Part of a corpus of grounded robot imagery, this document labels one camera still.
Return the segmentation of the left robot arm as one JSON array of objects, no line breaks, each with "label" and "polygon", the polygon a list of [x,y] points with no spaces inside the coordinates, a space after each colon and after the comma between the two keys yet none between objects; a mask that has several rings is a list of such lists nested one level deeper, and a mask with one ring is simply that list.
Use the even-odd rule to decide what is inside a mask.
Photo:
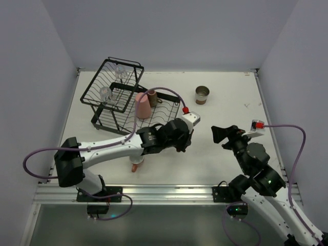
[{"label": "left robot arm", "polygon": [[54,155],[58,184],[61,188],[76,186],[90,195],[104,194],[103,178],[90,172],[89,167],[122,157],[143,158],[167,148],[185,152],[194,126],[189,120],[176,118],[165,125],[144,127],[133,135],[110,140],[78,143],[76,137],[68,138]]}]

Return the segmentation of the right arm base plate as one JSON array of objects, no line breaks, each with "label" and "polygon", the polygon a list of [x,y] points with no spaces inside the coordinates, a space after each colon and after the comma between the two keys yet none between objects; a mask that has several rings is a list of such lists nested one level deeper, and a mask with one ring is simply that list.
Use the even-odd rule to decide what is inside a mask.
[{"label": "right arm base plate", "polygon": [[214,186],[212,195],[215,203],[249,203],[259,198],[259,194],[251,187],[246,190],[243,187]]}]

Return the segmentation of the brown mug with handle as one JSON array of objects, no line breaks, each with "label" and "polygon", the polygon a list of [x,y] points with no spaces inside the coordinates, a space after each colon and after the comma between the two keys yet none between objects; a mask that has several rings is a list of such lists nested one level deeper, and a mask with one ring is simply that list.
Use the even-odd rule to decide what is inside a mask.
[{"label": "brown mug with handle", "polygon": [[147,97],[151,108],[156,107],[158,104],[162,103],[162,100],[158,98],[157,92],[155,90],[149,90],[147,92]]}]

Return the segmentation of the tall pink cup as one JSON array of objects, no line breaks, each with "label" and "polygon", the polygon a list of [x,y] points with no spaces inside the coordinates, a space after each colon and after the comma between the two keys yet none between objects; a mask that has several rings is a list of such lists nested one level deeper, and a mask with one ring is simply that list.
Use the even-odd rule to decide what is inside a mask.
[{"label": "tall pink cup", "polygon": [[138,93],[135,96],[135,109],[136,109],[136,116],[139,119],[146,119],[151,115],[151,106],[148,100],[148,96],[144,95],[143,93]]}]

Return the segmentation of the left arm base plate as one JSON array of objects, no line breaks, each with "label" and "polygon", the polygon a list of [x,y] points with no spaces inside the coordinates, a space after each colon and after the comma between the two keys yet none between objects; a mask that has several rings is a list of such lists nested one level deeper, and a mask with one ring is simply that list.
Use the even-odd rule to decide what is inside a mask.
[{"label": "left arm base plate", "polygon": [[[103,196],[109,196],[109,195],[118,195],[123,193],[123,187],[120,186],[106,186],[105,191],[101,191],[97,194],[94,194],[96,197],[103,197]],[[121,196],[115,196],[111,198],[106,199],[95,199],[88,195],[86,195],[81,189],[78,189],[77,202],[121,202]]]}]

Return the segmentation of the pink mug white inside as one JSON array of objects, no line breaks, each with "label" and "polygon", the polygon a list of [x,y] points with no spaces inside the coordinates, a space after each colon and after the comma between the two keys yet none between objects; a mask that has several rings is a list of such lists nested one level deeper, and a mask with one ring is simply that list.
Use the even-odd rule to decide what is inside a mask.
[{"label": "pink mug white inside", "polygon": [[138,169],[138,167],[143,164],[144,162],[144,157],[143,156],[130,156],[129,161],[132,164],[131,167],[131,172],[135,173]]}]

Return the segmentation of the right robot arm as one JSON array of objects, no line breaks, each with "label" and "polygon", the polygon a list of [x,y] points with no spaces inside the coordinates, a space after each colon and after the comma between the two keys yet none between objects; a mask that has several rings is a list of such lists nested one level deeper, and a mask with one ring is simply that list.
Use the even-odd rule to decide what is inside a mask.
[{"label": "right robot arm", "polygon": [[291,194],[291,184],[269,165],[270,156],[260,143],[251,142],[261,136],[267,125],[252,122],[250,131],[232,125],[212,126],[213,142],[228,142],[222,147],[231,150],[242,170],[228,184],[235,201],[253,206],[284,239],[284,245],[327,245],[327,233],[319,230],[304,214]]}]

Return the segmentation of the white and brown cup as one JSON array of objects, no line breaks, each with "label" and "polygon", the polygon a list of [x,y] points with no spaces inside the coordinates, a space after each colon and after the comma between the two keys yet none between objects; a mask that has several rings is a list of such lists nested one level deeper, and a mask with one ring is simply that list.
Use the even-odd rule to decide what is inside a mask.
[{"label": "white and brown cup", "polygon": [[206,86],[198,86],[195,89],[195,102],[198,105],[204,105],[208,99],[210,90]]}]

